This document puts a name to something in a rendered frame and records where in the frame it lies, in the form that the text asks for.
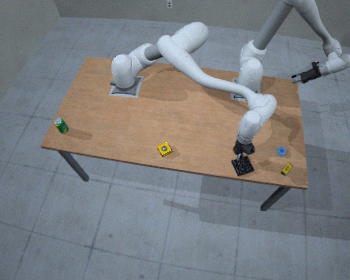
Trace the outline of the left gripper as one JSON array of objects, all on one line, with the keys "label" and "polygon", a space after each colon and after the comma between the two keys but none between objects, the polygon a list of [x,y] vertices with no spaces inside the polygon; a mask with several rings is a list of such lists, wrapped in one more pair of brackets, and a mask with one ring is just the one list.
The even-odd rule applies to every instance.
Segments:
[{"label": "left gripper", "polygon": [[[321,76],[326,76],[326,75],[329,75],[331,74],[328,70],[328,67],[326,65],[326,62],[324,63],[321,63],[319,64],[318,68],[316,66],[316,64],[318,64],[319,62],[312,62],[312,69],[306,71],[306,72],[302,72],[302,73],[297,73],[297,74],[294,74],[292,75],[291,77],[294,78],[294,77],[297,77],[298,75],[300,75],[301,79],[298,79],[298,80],[295,80],[295,81],[292,81],[293,84],[297,83],[297,82],[300,82],[301,83],[307,83],[308,81],[310,80],[313,80],[313,79],[316,79],[318,77],[321,77]],[[319,71],[318,71],[319,70]],[[315,73],[316,72],[316,73]],[[321,73],[320,73],[321,72]],[[322,75],[321,75],[322,74]]]}]

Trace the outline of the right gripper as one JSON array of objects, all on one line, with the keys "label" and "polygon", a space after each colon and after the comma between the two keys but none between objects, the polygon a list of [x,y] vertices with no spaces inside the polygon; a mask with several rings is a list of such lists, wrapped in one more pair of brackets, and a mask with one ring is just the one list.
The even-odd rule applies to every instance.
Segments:
[{"label": "right gripper", "polygon": [[[253,140],[253,138],[251,140],[245,140],[245,139],[241,138],[239,135],[239,132],[238,132],[237,140],[235,143],[236,146],[234,146],[234,148],[233,148],[234,153],[237,155],[237,157],[236,157],[237,161],[239,161],[240,158],[243,159],[245,153],[247,155],[249,155],[249,154],[252,154],[255,152],[255,147],[254,147],[253,143],[251,143],[252,140]],[[243,151],[241,151],[241,150],[243,150]]]}]

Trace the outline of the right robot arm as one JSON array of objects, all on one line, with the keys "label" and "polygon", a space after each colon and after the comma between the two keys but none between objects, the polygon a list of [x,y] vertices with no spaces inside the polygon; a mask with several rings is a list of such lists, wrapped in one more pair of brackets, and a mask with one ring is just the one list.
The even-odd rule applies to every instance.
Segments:
[{"label": "right robot arm", "polygon": [[147,43],[136,48],[129,55],[116,56],[111,65],[114,81],[110,81],[110,85],[116,83],[112,92],[113,94],[135,95],[140,80],[139,77],[136,77],[138,73],[145,67],[156,63],[159,58],[164,57],[173,67],[196,83],[245,98],[250,111],[243,115],[238,132],[241,138],[251,140],[272,116],[277,101],[270,94],[257,94],[245,86],[217,79],[204,73],[190,54],[206,42],[208,35],[208,28],[205,24],[193,22],[181,28],[173,36],[162,36],[154,45]]}]

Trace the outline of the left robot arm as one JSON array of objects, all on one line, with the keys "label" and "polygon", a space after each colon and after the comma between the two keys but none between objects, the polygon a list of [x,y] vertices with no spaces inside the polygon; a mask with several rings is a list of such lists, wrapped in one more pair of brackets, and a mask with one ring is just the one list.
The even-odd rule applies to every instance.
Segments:
[{"label": "left robot arm", "polygon": [[350,66],[350,54],[342,54],[339,42],[332,38],[323,26],[315,0],[279,0],[256,38],[243,46],[240,56],[239,81],[235,80],[235,83],[238,82],[238,84],[246,86],[257,93],[263,76],[261,63],[267,52],[266,46],[293,7],[314,32],[322,38],[324,42],[322,47],[326,57],[328,57],[326,65],[329,72],[336,73]]}]

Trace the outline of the black knob panel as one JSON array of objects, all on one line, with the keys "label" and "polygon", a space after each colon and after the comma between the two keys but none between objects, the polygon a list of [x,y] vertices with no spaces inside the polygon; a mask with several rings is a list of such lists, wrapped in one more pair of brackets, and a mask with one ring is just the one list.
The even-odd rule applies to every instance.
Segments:
[{"label": "black knob panel", "polygon": [[[245,163],[245,161],[246,161],[246,163]],[[247,158],[247,156],[244,156],[242,160],[239,159],[239,161],[237,161],[236,159],[234,159],[231,162],[232,162],[233,167],[234,167],[238,176],[241,176],[241,175],[244,175],[244,174],[247,174],[247,173],[254,171],[253,166],[252,166],[249,158]]]}]

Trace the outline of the green and yellow drink can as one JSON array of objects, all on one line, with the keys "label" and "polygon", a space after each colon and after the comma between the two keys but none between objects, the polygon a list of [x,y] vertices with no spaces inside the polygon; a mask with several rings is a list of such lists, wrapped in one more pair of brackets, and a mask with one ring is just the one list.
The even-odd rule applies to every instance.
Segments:
[{"label": "green and yellow drink can", "polygon": [[64,122],[64,120],[62,118],[56,118],[54,120],[54,124],[57,127],[57,129],[60,131],[60,133],[65,134],[68,132],[69,128],[66,125],[66,123]]}]

